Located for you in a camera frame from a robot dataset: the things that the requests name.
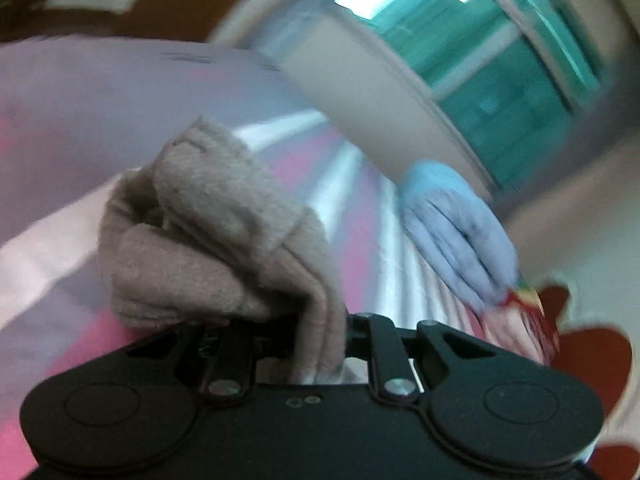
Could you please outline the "folded pink blanket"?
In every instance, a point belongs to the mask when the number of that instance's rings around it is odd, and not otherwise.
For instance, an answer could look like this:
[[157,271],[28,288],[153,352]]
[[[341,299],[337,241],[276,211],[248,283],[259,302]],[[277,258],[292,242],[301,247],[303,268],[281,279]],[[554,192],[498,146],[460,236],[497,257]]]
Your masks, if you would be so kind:
[[480,316],[480,326],[486,341],[517,356],[544,365],[555,356],[554,336],[538,308],[510,304],[491,309]]

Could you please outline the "colourful red blanket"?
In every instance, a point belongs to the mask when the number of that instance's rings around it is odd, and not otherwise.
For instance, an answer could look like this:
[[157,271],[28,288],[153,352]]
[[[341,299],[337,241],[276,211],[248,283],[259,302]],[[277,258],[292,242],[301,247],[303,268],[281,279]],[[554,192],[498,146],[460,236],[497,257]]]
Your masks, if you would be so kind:
[[560,336],[549,318],[538,290],[521,275],[500,306],[514,339],[513,353],[542,365],[549,365],[559,351]]

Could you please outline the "folded blue-grey quilt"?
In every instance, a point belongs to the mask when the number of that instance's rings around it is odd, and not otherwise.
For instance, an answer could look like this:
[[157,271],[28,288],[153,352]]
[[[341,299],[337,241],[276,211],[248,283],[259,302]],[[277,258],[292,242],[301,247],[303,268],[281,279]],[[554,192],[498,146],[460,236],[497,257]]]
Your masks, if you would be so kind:
[[451,167],[421,160],[398,188],[404,229],[460,301],[484,312],[518,284],[518,253],[485,201]]

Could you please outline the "red heart pillow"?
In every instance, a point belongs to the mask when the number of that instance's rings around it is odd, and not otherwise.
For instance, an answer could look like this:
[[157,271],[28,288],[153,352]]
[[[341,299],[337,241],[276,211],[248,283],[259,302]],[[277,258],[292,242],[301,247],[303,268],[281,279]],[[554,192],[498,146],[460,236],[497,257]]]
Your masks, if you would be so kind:
[[551,367],[597,393],[605,423],[587,465],[601,479],[639,477],[639,359],[613,326],[562,328]]

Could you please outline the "striped pink grey bedsheet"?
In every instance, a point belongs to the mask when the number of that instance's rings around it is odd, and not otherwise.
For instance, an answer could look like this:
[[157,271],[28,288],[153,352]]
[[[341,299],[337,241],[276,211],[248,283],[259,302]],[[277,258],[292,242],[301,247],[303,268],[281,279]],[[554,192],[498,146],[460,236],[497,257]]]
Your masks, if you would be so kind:
[[17,411],[42,378],[132,341],[108,308],[99,224],[120,182],[197,120],[221,125],[323,223],[346,306],[475,337],[478,316],[402,232],[393,182],[260,56],[162,40],[61,37],[1,49],[1,474],[35,466]]

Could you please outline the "grey curtain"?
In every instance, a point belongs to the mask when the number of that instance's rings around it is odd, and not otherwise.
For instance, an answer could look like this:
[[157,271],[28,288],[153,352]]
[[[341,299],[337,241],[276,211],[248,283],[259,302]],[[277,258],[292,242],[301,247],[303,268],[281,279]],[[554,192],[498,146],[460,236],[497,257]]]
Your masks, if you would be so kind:
[[269,14],[244,40],[243,49],[280,70],[286,58],[308,37],[334,0],[288,0]]

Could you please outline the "green glass window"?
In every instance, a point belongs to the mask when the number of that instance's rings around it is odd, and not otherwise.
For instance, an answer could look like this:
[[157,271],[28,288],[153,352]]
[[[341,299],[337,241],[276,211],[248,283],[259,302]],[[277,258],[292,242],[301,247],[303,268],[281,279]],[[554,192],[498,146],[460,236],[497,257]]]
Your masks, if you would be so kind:
[[601,63],[566,0],[334,0],[430,90],[496,190],[567,137]]

